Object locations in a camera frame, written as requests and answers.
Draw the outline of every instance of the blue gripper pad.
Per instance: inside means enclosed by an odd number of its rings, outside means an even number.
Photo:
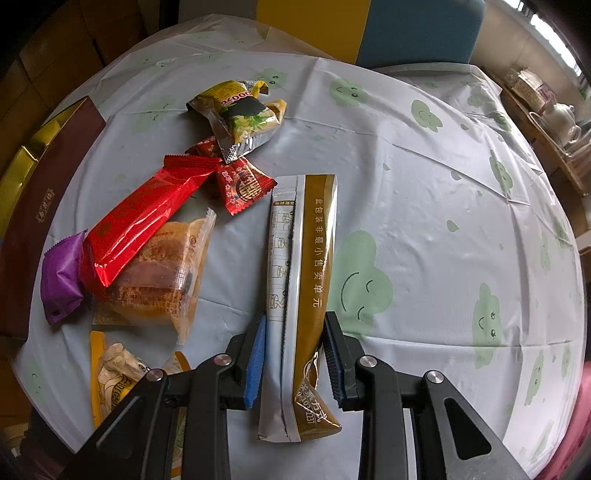
[[[252,408],[255,402],[259,385],[261,384],[262,366],[265,361],[265,332],[267,330],[267,316],[263,313],[259,322],[251,358],[246,367],[246,388],[244,389],[244,403],[247,408]]]

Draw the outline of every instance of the clear plastic bag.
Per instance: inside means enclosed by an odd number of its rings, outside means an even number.
[[[96,325],[172,325],[189,335],[216,214],[165,223],[106,289]]]

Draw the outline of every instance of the window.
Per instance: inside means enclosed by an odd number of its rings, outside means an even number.
[[[529,20],[529,23],[532,25],[532,27],[534,27],[540,33],[540,35],[542,35],[542,37],[548,41],[550,46],[556,51],[556,53],[558,53],[558,55],[560,55],[569,68],[575,72],[576,76],[579,78],[581,95],[583,98],[588,98],[587,93],[589,92],[589,84],[584,78],[581,68],[579,65],[577,65],[574,55],[562,41],[560,36],[552,29],[550,25],[542,20],[537,14],[533,13],[532,10],[527,8],[527,6],[521,0],[504,0],[504,2],[517,11],[521,12],[526,17],[526,19]]]
[[[577,76],[581,75],[581,69],[577,65],[576,60],[573,57],[573,54],[570,52],[568,47],[564,44],[564,42],[560,39],[558,34],[549,26],[544,20],[542,20],[538,15],[532,15],[530,23],[535,27],[535,29],[540,32],[540,34],[550,42],[552,48],[555,49],[559,55],[562,57],[564,62],[574,70]]]

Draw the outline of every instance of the purple snack package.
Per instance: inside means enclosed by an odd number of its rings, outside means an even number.
[[[56,243],[43,258],[41,301],[50,325],[76,310],[84,299],[84,286],[78,276],[78,262],[86,230]]]

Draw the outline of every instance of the metal screw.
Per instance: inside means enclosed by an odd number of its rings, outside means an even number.
[[[151,382],[159,382],[164,378],[164,371],[160,370],[159,368],[154,368],[146,373],[146,378]]]
[[[220,353],[213,357],[213,363],[219,365],[220,367],[225,367],[226,365],[230,365],[232,363],[232,357],[227,353]]]
[[[373,368],[378,364],[378,361],[371,355],[365,355],[359,359],[359,363],[367,368]]]
[[[443,379],[445,379],[445,377],[437,370],[431,370],[430,372],[427,372],[427,380],[429,380],[431,383],[441,383],[443,382]]]

